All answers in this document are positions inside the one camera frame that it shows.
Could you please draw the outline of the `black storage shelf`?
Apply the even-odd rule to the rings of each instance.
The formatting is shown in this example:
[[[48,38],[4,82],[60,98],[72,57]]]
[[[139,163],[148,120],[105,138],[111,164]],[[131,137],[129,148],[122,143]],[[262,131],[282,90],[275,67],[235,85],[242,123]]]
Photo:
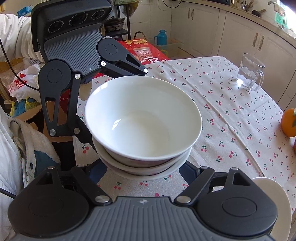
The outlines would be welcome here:
[[[104,23],[105,36],[131,39],[130,17],[135,13],[139,1],[111,1],[112,14]]]

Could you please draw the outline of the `glass water mug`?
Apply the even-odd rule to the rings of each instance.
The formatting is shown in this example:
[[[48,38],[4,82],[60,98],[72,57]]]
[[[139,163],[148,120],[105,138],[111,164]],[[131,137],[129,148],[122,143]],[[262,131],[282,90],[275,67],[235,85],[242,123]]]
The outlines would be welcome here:
[[[264,81],[264,68],[265,65],[260,60],[251,54],[243,53],[236,78],[238,87],[259,90]]]

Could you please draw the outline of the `white jacket sleeve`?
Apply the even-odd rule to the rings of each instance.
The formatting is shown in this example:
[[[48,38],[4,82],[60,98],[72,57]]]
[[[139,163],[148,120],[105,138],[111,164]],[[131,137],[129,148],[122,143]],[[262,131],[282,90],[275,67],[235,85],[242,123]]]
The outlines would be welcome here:
[[[40,52],[33,50],[31,17],[1,14],[1,41],[11,61],[17,58],[32,58],[44,62]]]

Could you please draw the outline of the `white kitchen cabinets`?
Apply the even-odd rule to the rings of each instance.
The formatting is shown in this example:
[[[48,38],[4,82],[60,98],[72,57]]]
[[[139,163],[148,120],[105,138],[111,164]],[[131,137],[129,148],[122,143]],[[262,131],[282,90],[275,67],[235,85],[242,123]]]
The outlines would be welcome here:
[[[194,57],[244,52],[264,63],[262,88],[281,109],[295,107],[295,38],[252,14],[208,1],[183,1],[171,13],[171,37]]]

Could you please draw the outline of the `orange with leaf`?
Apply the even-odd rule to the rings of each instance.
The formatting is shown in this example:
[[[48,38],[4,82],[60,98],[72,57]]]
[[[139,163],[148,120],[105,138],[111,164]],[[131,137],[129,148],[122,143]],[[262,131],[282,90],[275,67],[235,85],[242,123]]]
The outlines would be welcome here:
[[[290,108],[284,111],[280,125],[283,133],[289,137],[295,137],[296,136],[296,113],[295,113],[295,108]]]

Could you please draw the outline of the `white plate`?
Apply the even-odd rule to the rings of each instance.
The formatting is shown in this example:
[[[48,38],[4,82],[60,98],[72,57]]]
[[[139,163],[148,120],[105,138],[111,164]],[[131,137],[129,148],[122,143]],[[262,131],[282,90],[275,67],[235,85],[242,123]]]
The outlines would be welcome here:
[[[287,241],[292,222],[290,201],[285,190],[276,181],[256,177],[252,181],[276,204],[278,217],[271,231],[274,240]]]

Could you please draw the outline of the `kitchen faucet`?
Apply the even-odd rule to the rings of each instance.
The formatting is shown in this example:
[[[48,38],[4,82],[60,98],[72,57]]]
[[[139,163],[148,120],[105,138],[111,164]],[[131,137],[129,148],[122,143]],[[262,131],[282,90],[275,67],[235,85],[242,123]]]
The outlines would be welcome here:
[[[274,2],[274,1],[269,1],[269,2],[268,2],[268,5],[269,5],[269,6],[270,6],[271,4],[274,5],[273,10],[274,10],[276,13],[278,13],[279,15],[281,15],[281,16],[283,17],[283,19],[282,19],[282,24],[281,24],[281,25],[278,24],[278,25],[279,25],[279,27],[280,27],[282,30],[284,30],[284,29],[285,29],[285,10],[284,10],[283,7],[281,7],[279,4],[277,4],[277,3]]]

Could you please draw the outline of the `bumpy orange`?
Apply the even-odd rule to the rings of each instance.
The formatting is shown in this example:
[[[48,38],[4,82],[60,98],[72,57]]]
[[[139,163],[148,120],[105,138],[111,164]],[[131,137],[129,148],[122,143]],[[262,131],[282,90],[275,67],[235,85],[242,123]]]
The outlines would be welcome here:
[[[293,150],[294,150],[294,152],[296,153],[296,139],[295,139],[295,142],[294,142],[294,144],[293,144]]]

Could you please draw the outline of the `teal thermos bottle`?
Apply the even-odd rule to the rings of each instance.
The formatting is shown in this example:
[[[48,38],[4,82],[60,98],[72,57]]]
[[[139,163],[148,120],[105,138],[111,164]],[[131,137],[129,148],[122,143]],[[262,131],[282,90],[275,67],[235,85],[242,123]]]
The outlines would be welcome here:
[[[168,41],[168,37],[166,35],[166,30],[159,30],[157,36],[154,37],[154,43],[159,46],[166,45]]]

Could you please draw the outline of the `cherry print tablecloth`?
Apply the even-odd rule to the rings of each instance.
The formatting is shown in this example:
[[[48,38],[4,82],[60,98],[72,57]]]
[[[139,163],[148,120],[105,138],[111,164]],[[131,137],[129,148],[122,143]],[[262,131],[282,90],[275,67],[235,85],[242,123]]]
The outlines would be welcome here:
[[[261,88],[237,85],[239,68],[225,57],[156,61],[148,75],[182,89],[197,104],[203,130],[188,161],[217,172],[238,167],[250,178],[267,177],[284,189],[295,211],[295,138],[281,130],[283,111]],[[128,181],[107,171],[95,181],[114,200],[117,196],[170,196],[189,184],[176,171],[156,181]]]

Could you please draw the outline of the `red snack box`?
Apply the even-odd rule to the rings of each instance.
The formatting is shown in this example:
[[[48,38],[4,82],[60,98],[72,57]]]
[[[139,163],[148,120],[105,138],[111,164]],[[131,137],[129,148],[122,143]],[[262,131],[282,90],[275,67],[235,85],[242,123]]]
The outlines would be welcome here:
[[[118,41],[127,49],[142,65],[167,61],[169,58],[145,39]],[[60,107],[66,113],[70,90],[65,91],[60,97]]]

